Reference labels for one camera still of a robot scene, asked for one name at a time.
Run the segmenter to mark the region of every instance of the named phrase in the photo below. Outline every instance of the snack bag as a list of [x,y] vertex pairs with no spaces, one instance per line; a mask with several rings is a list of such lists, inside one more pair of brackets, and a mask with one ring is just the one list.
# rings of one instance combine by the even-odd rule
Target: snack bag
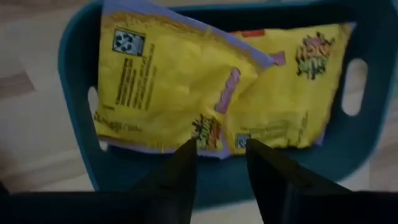
[[197,138],[199,151],[224,156],[221,125],[229,104],[273,64],[232,35],[168,9],[105,0],[97,134],[154,153]]
[[351,28],[352,24],[330,24],[234,32],[251,46],[276,55],[280,66],[264,70],[229,106],[226,139],[233,154],[245,152],[248,138],[271,147],[303,148],[322,136]]

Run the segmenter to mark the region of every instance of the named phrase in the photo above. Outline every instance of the basket handle hole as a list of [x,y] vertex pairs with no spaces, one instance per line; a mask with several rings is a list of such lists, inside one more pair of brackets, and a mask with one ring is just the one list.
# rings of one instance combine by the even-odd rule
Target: basket handle hole
[[[88,98],[88,104],[90,106],[91,118],[93,118],[95,110],[97,109],[97,106],[99,106],[98,93],[97,93],[97,89],[94,86],[92,86],[88,89],[87,98]],[[106,142],[101,141],[101,140],[98,140],[98,142],[99,142],[99,146],[102,150],[105,151],[108,148],[108,144]]]
[[350,116],[357,115],[361,110],[367,75],[368,65],[364,60],[355,58],[349,62],[341,106],[343,111]]

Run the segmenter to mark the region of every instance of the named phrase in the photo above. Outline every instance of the logo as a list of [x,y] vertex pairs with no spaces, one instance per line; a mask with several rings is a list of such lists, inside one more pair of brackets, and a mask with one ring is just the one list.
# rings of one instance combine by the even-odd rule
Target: logo
[[232,93],[235,91],[236,85],[241,79],[241,72],[237,68],[232,68],[231,74],[225,83],[225,89],[221,93],[219,102],[214,107],[214,110],[225,114],[228,109],[229,102],[231,101]]
[[216,118],[206,118],[202,114],[192,122],[195,128],[192,137],[197,139],[198,149],[216,149],[220,139],[221,124]]
[[236,134],[236,147],[240,149],[246,148],[246,140],[250,138],[250,134]]
[[145,35],[132,31],[114,30],[112,50],[129,55],[142,56],[145,44]]
[[326,72],[329,55],[335,39],[326,40],[325,35],[317,32],[316,37],[303,39],[303,45],[296,51],[298,64],[297,75],[307,74],[307,78],[314,80],[317,75]]

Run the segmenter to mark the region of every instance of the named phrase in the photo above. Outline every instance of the plastic basket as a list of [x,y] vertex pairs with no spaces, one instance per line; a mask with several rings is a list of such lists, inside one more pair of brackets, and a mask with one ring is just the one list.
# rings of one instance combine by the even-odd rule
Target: plastic basket
[[[93,2],[71,19],[60,42],[58,69],[75,136],[94,188],[125,191],[167,156],[100,148],[87,93],[98,81],[101,7],[101,2]],[[398,18],[390,1],[265,2],[173,10],[225,31],[356,21],[345,54],[343,75],[354,58],[368,64],[361,111],[348,116],[341,109],[345,80],[342,76],[323,145],[287,153],[331,180],[349,176],[370,157],[380,135],[395,77]],[[253,198],[244,157],[199,160],[196,208]]]

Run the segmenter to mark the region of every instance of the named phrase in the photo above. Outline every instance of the cartoon logo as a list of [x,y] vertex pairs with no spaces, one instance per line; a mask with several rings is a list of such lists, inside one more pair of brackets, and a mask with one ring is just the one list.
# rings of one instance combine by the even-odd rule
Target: cartoon logo
[[319,32],[316,37],[304,38],[303,45],[296,51],[297,75],[306,73],[308,79],[314,80],[317,75],[324,74],[334,43],[334,38],[326,40],[325,35]]
[[192,134],[197,139],[198,149],[216,149],[220,139],[221,124],[216,118],[206,118],[202,114],[192,122],[195,130]]

